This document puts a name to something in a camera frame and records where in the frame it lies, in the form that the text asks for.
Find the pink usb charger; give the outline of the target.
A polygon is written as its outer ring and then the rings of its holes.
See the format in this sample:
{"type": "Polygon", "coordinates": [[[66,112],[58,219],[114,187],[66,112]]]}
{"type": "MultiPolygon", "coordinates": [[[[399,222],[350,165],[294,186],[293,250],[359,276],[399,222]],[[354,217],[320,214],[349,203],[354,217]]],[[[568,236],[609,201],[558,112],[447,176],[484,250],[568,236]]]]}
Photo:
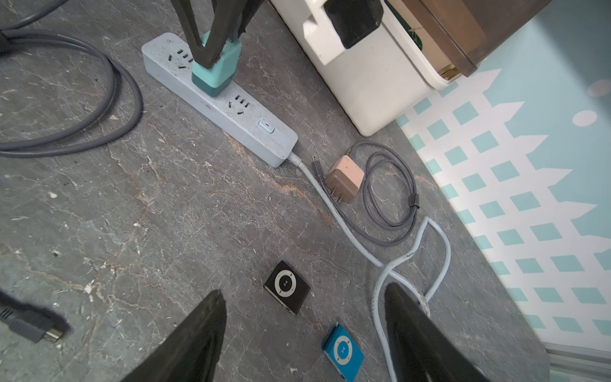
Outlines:
{"type": "Polygon", "coordinates": [[[324,183],[334,197],[351,203],[358,194],[364,180],[364,170],[348,155],[340,157],[326,175],[324,183]]]}

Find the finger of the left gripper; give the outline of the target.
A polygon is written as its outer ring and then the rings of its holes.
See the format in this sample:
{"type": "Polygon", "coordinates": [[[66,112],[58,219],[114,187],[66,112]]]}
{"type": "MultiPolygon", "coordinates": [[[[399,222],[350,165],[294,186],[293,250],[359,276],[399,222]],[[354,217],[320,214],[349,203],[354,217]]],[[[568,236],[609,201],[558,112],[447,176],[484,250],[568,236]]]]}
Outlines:
{"type": "Polygon", "coordinates": [[[186,41],[189,45],[191,54],[195,62],[197,62],[204,68],[212,68],[213,61],[208,51],[205,49],[205,46],[199,34],[199,29],[197,28],[197,22],[195,19],[191,1],[172,0],[171,3],[178,16],[181,28],[183,28],[183,31],[186,36],[186,41]]]}

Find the black mp3 player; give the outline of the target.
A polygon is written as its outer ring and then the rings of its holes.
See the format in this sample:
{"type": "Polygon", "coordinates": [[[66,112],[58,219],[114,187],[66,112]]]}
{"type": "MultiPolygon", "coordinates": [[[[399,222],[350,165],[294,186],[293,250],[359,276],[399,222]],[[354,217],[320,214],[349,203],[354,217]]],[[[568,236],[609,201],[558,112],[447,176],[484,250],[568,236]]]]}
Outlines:
{"type": "Polygon", "coordinates": [[[264,289],[286,310],[297,315],[310,293],[310,285],[288,263],[280,261],[264,283],[264,289]]]}

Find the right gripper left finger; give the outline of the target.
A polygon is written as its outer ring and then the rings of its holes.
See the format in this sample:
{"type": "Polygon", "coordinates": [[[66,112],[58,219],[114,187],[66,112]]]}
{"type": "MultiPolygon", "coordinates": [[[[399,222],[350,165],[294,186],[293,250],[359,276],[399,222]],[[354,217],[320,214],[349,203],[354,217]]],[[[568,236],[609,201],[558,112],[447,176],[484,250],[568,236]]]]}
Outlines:
{"type": "Polygon", "coordinates": [[[211,291],[125,381],[212,381],[227,323],[220,290],[211,291]]]}

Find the grey power strip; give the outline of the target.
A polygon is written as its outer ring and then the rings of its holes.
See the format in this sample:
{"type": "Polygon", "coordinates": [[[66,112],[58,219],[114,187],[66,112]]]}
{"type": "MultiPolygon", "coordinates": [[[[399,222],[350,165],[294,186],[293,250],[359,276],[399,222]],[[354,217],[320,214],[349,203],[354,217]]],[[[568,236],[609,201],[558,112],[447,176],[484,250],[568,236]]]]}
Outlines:
{"type": "Polygon", "coordinates": [[[163,86],[231,135],[269,166],[300,160],[293,149],[298,135],[238,84],[231,81],[216,96],[192,82],[192,59],[186,42],[164,33],[142,47],[146,71],[163,86]]]}

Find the blue mp3 player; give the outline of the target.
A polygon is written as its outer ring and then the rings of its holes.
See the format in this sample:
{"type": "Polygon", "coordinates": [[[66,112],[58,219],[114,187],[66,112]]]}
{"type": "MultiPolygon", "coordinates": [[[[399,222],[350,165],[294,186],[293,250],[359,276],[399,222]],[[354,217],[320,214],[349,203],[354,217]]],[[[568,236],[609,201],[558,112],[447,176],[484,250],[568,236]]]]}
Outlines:
{"type": "Polygon", "coordinates": [[[341,377],[354,382],[364,362],[364,354],[349,332],[342,325],[335,325],[321,348],[341,377]]]}

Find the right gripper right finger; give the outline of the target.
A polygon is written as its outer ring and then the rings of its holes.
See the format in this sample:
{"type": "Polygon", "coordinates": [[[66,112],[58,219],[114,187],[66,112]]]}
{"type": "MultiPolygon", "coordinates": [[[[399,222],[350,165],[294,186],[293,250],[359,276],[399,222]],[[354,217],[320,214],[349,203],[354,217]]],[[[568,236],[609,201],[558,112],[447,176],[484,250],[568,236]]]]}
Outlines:
{"type": "Polygon", "coordinates": [[[487,381],[397,283],[384,293],[391,361],[398,381],[487,381]]]}

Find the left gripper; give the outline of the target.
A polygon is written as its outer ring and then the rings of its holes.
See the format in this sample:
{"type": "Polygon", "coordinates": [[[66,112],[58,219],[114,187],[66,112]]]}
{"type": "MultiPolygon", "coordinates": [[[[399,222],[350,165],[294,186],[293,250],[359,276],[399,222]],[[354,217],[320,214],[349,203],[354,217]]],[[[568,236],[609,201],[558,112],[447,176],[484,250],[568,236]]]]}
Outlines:
{"type": "MultiPolygon", "coordinates": [[[[262,3],[263,0],[212,1],[214,19],[205,43],[205,68],[216,64],[227,41],[240,38],[262,3]]],[[[375,31],[383,17],[380,0],[329,0],[324,8],[345,49],[375,31]]]]}

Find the white box brown lid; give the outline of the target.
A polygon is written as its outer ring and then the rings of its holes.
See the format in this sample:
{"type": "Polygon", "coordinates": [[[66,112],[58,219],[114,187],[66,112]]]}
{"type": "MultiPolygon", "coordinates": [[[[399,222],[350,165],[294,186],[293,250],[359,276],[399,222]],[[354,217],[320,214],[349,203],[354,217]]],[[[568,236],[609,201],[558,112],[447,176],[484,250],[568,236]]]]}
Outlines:
{"type": "Polygon", "coordinates": [[[543,1],[380,1],[380,26],[345,49],[326,2],[276,1],[274,8],[365,137],[474,74],[545,7],[543,1]]]}

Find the teal usb charger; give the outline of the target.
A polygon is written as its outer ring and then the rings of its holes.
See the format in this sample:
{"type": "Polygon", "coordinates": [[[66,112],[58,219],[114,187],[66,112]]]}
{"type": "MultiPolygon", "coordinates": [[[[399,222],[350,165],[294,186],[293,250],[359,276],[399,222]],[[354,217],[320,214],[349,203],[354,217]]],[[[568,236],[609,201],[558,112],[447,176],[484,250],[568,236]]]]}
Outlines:
{"type": "Polygon", "coordinates": [[[227,40],[216,63],[208,69],[193,63],[192,82],[211,97],[219,95],[232,81],[242,50],[240,39],[227,40]]]}

